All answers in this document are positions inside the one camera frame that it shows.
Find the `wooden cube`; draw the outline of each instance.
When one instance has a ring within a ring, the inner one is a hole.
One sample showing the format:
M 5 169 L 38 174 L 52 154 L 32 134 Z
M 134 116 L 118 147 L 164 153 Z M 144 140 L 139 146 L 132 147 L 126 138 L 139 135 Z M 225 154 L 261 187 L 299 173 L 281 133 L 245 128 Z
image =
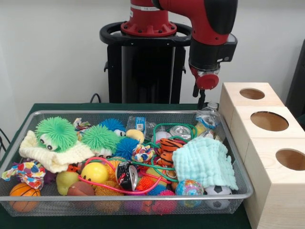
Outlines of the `wooden cube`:
M 305 228 L 305 138 L 252 138 L 244 165 L 254 186 L 244 201 L 252 228 Z
M 251 138 L 304 138 L 305 132 L 290 113 L 280 106 L 237 106 L 230 131 L 242 160 Z
M 284 106 L 268 83 L 223 83 L 219 112 L 228 127 L 236 106 Z

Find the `green spiky ball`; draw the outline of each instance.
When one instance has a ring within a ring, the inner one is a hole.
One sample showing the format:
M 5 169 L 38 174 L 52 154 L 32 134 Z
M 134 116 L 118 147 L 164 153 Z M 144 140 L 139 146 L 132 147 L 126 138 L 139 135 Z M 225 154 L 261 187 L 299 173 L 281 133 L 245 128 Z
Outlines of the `green spiky ball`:
M 38 123 L 35 131 L 38 142 L 43 134 L 47 134 L 51 141 L 58 146 L 55 152 L 64 152 L 74 146 L 77 141 L 73 125 L 61 117 L 48 118 Z
M 81 142 L 90 147 L 91 150 L 109 149 L 112 152 L 116 151 L 116 145 L 120 138 L 107 127 L 93 126 L 86 131 L 81 139 Z

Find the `light blue towel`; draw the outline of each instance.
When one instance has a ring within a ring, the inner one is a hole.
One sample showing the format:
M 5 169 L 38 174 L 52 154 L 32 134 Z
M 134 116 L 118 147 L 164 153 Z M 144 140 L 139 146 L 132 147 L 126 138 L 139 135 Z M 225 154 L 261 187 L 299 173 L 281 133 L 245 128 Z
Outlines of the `light blue towel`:
M 204 188 L 228 186 L 238 190 L 231 157 L 219 141 L 197 137 L 173 153 L 173 163 L 179 182 L 196 180 Z

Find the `green tablecloth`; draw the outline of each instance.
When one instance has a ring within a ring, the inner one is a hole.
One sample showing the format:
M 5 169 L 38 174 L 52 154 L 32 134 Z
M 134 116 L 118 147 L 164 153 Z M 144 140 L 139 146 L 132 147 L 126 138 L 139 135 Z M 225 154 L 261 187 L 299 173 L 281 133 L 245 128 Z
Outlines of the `green tablecloth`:
M 196 110 L 195 104 L 35 104 L 29 115 L 40 110 Z M 154 229 L 250 229 L 241 205 L 232 215 L 166 215 L 166 216 L 92 216 L 92 217 L 18 217 L 13 218 L 0 207 L 0 228 L 154 228 Z

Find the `green fuzzy toy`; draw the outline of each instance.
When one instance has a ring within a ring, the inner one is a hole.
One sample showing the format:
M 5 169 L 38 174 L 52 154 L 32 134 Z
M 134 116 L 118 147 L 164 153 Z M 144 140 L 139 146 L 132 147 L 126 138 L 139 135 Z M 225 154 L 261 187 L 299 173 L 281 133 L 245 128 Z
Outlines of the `green fuzzy toy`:
M 36 126 L 35 135 L 39 146 L 57 153 L 66 151 L 77 142 L 73 125 L 60 117 L 42 120 Z
M 112 152 L 116 151 L 116 145 L 119 141 L 120 138 L 113 131 L 99 125 L 91 127 L 81 139 L 81 142 L 89 146 L 91 150 L 108 149 Z

